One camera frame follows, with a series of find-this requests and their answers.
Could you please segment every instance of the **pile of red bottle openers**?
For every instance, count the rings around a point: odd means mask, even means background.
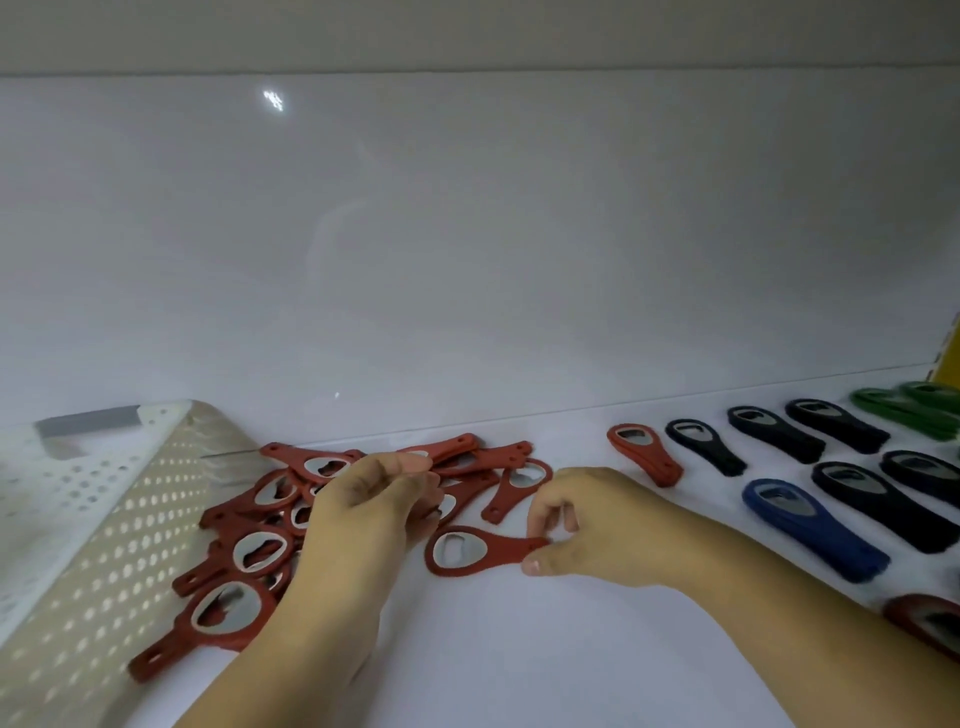
[[[485,449],[476,435],[467,433],[402,451],[430,457],[433,472],[444,479],[441,527],[425,551],[432,572],[463,576],[517,563],[549,543],[450,525],[468,503],[494,485],[497,491],[481,518],[501,523],[553,476],[546,463],[528,457],[533,451],[529,442]],[[314,497],[364,456],[359,450],[329,452],[281,443],[266,445],[260,452],[285,467],[204,511],[200,528],[215,531],[216,538],[205,560],[174,579],[174,591],[190,601],[170,632],[130,661],[128,670],[137,682],[150,680],[202,644],[235,651],[246,647],[270,618],[297,570]],[[453,563],[444,556],[444,542],[450,539],[465,542]]]

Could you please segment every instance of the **bottle opener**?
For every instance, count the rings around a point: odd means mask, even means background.
[[[911,400],[960,415],[960,389],[933,381],[908,381],[898,387]]]
[[[678,445],[693,450],[726,477],[742,475],[747,464],[734,455],[713,427],[700,420],[674,420],[664,431]]]
[[[433,460],[434,463],[442,463],[452,457],[481,447],[480,438],[471,432],[465,432],[460,437],[453,437],[449,440],[430,443],[429,445],[413,445],[410,448],[399,449],[397,452],[410,452],[414,455],[423,455]]]
[[[684,475],[684,469],[670,457],[660,436],[649,425],[614,425],[607,430],[607,439],[621,455],[633,460],[650,475],[658,488],[671,488]]]
[[[751,480],[743,502],[770,525],[792,536],[847,581],[870,581],[890,565],[890,557],[835,519],[807,491],[774,478]]]
[[[900,629],[960,663],[960,604],[932,595],[904,595],[883,607]]]
[[[536,493],[540,486],[550,481],[553,469],[542,460],[527,458],[527,464],[522,468],[504,468],[500,476],[500,487],[493,494],[493,499],[480,513],[487,523],[494,525],[503,521],[504,517],[513,510],[527,496]]]
[[[453,521],[474,498],[496,485],[500,478],[493,471],[481,471],[448,481],[448,485],[441,483],[444,500],[440,504],[440,528]]]
[[[258,581],[232,576],[208,584],[174,619],[173,629],[130,660],[127,670],[145,683],[201,644],[239,652],[275,608],[276,599]]]
[[[915,491],[960,508],[960,468],[945,460],[908,449],[884,453],[880,469]]]
[[[826,493],[885,525],[923,553],[940,553],[960,540],[960,526],[928,511],[866,468],[827,462],[814,468],[810,477]]]
[[[960,421],[956,418],[893,389],[858,389],[851,392],[850,401],[862,410],[915,429],[938,442],[948,442],[960,431]]]
[[[237,497],[207,508],[200,516],[200,528],[215,525],[225,514],[258,516],[278,511],[300,496],[300,479],[288,468],[270,471]]]
[[[849,445],[857,452],[879,452],[890,433],[867,425],[850,412],[826,400],[792,400],[784,407],[789,417],[812,429]]]
[[[435,464],[433,472],[440,477],[460,477],[499,468],[522,468],[533,451],[534,446],[526,440],[502,448],[476,449]]]
[[[504,564],[519,564],[549,539],[513,539],[467,525],[451,525],[430,537],[423,553],[426,567],[438,576],[469,576]]]
[[[262,576],[290,558],[293,537],[282,528],[255,523],[232,514],[217,524],[221,547],[205,561],[173,580],[174,592],[189,596],[204,584],[230,572]]]
[[[743,434],[781,449],[806,465],[817,462],[827,447],[820,438],[798,430],[780,415],[762,407],[731,407],[727,410],[727,420]]]
[[[283,443],[270,443],[260,448],[260,454],[279,460],[308,483],[326,485],[363,457],[360,450],[331,452],[294,448]]]

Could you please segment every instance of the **green bottle opener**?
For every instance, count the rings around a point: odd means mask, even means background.
[[[960,389],[932,381],[908,381],[899,387],[911,400],[920,404],[960,415]]]
[[[960,420],[917,401],[894,389],[858,389],[850,400],[860,409],[900,423],[938,442],[953,440],[960,432]]]

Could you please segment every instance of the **black bottle opener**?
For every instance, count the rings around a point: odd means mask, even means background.
[[[856,419],[843,407],[825,400],[793,400],[787,403],[786,413],[801,425],[812,427],[836,438],[857,452],[879,452],[890,433]]]
[[[865,468],[820,463],[810,477],[825,492],[882,523],[923,553],[940,553],[960,540],[960,526],[926,510]]]
[[[798,430],[780,415],[749,404],[727,410],[730,424],[745,435],[783,450],[806,465],[815,463],[824,454],[827,443]]]
[[[666,434],[678,445],[691,449],[726,477],[741,475],[747,464],[724,445],[720,435],[700,420],[674,420],[667,424]]]
[[[960,508],[960,468],[939,457],[893,449],[883,454],[880,469],[908,488]]]

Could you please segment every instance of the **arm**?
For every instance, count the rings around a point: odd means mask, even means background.
[[[418,455],[371,455],[317,494],[286,596],[178,728],[329,722],[376,643],[406,549],[440,520],[443,493],[440,477],[426,472],[431,465]]]
[[[557,473],[534,497],[528,536],[561,516],[573,538],[530,554],[525,573],[684,592],[798,728],[956,724],[959,666],[738,531],[606,468]]]

